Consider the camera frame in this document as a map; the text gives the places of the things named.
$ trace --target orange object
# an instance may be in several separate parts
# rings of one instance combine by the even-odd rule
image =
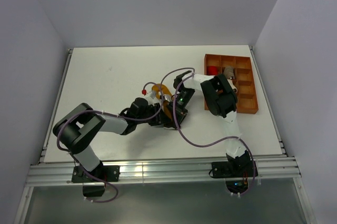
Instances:
[[[233,84],[237,89],[237,112],[256,114],[259,110],[253,77],[251,59],[249,57],[223,56],[206,54],[204,58],[204,73],[208,73],[210,66],[216,68],[218,73],[223,73],[226,66],[234,68]]]
[[[159,91],[159,88],[155,85],[152,86],[152,91],[155,91],[156,92],[156,98],[160,100],[160,91]],[[162,85],[162,92],[164,95],[169,95],[170,97],[172,97],[172,94],[170,92],[170,90],[165,86],[165,85]],[[164,101],[164,104],[163,104],[163,107],[164,107],[164,113],[168,116],[168,118],[170,118],[171,120],[173,120],[172,116],[171,116],[171,113],[169,111],[169,109],[167,108],[167,105],[169,104],[169,101],[165,100]]]

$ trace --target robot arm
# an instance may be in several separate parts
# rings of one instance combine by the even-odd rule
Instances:
[[[178,75],[174,81],[174,88],[177,88],[178,84],[182,80],[190,77],[191,74],[191,71],[188,71]],[[193,77],[187,79],[183,85],[180,86],[178,95],[174,97],[178,125],[180,125],[186,117],[188,111],[185,107],[195,91],[198,90],[203,92],[210,112],[224,120],[225,133],[227,135],[240,136],[236,121],[237,97],[233,88],[235,87],[231,86],[222,74],[218,76],[194,74]],[[85,170],[95,177],[102,178],[104,175],[103,163],[90,147],[90,142],[95,135],[99,131],[127,135],[133,132],[136,126],[141,123],[148,123],[150,126],[163,125],[165,127],[176,128],[175,122],[172,119],[173,102],[172,100],[168,100],[168,102],[165,103],[165,108],[169,111],[169,114],[167,114],[161,109],[159,103],[149,104],[145,98],[136,98],[130,105],[130,108],[125,108],[121,111],[120,116],[124,118],[98,115],[96,113],[82,113],[86,110],[93,110],[88,104],[82,103],[54,126],[53,134],[58,136],[61,128],[68,120],[82,113],[70,123],[67,123],[63,133],[58,136],[58,138]],[[228,140],[224,153],[227,154],[228,159],[231,158],[235,160],[237,164],[242,160],[247,161],[248,153],[237,140]]]

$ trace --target robotic arm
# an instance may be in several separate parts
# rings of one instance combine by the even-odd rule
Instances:
[[[166,93],[164,92],[163,107],[160,103],[151,102],[150,99],[154,98],[156,94],[158,95],[158,89],[152,88],[150,96],[136,98],[130,108],[123,109],[116,117],[86,113],[86,111],[90,112],[93,109],[88,104],[82,103],[54,126],[53,134],[68,148],[74,159],[87,172],[94,177],[104,178],[106,174],[103,163],[90,146],[91,141],[99,131],[127,135],[133,132],[138,124],[142,123],[177,129],[187,116],[188,110],[185,107],[197,90],[202,91],[209,111],[214,116],[219,116],[224,120],[225,133],[240,136],[236,120],[237,96],[233,91],[235,87],[227,81],[224,75],[206,76],[187,71],[175,78],[174,88],[177,89],[179,84],[180,87],[177,90],[176,97],[172,98],[168,90]],[[226,177],[229,173],[235,177],[248,162],[251,162],[249,153],[237,139],[229,139],[226,142],[225,152],[231,165],[223,167],[222,174],[213,171],[214,178]]]

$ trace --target glass panel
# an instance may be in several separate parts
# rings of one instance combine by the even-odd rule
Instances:
[[[262,180],[240,199],[223,180],[118,187],[109,203],[84,201],[81,186],[34,188],[25,223],[305,223],[292,179]]]

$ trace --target gray object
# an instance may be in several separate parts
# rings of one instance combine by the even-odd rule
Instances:
[[[226,66],[223,75],[225,75],[226,79],[235,79],[234,68],[232,66]]]

